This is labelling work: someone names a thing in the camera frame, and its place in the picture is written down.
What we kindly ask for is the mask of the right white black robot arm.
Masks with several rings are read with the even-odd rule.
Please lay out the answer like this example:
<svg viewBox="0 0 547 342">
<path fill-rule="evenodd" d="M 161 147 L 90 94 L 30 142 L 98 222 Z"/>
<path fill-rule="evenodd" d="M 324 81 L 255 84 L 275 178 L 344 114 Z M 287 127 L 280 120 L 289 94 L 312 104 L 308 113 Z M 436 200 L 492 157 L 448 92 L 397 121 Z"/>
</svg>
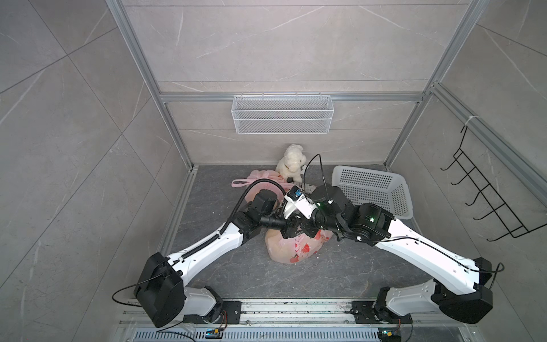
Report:
<svg viewBox="0 0 547 342">
<path fill-rule="evenodd" d="M 355 206 L 338 187 L 322 185 L 311 195 L 293 187 L 283 214 L 312 237 L 320 230 L 390 252 L 431 276 L 404 288 L 383 287 L 373 310 L 383 321 L 409 314 L 440 312 L 462 323 L 478 323 L 494 306 L 487 282 L 491 262 L 469 259 L 437 245 L 373 203 Z"/>
</svg>

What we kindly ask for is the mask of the plain pink plastic bag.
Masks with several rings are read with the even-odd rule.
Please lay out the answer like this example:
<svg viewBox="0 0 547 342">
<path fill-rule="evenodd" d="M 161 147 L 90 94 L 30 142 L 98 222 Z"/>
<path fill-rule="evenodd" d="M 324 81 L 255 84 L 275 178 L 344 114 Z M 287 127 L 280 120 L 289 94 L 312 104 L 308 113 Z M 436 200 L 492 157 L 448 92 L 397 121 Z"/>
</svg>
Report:
<svg viewBox="0 0 547 342">
<path fill-rule="evenodd" d="M 320 230 L 315 237 L 305 234 L 283 238 L 277 230 L 266 231 L 265 243 L 272 260 L 281 264 L 296 264 L 317 253 L 333 237 L 333 232 Z"/>
</svg>

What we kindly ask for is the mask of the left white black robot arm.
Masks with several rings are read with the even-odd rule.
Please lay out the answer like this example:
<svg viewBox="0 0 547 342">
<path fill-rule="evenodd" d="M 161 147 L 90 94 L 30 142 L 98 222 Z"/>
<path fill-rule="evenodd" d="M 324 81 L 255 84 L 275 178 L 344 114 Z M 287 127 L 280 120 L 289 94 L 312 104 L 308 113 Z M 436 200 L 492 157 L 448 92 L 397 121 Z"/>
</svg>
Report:
<svg viewBox="0 0 547 342">
<path fill-rule="evenodd" d="M 157 252 L 145 262 L 133 294 L 157 328 L 179 315 L 198 316 L 216 322 L 222 314 L 223 299 L 210 287 L 192 288 L 189 283 L 203 269 L 259 234 L 261 229 L 288 232 L 296 229 L 298 209 L 290 195 L 280 210 L 274 209 L 277 196 L 261 190 L 244 209 L 235 212 L 223 226 L 204 239 L 164 256 Z"/>
</svg>

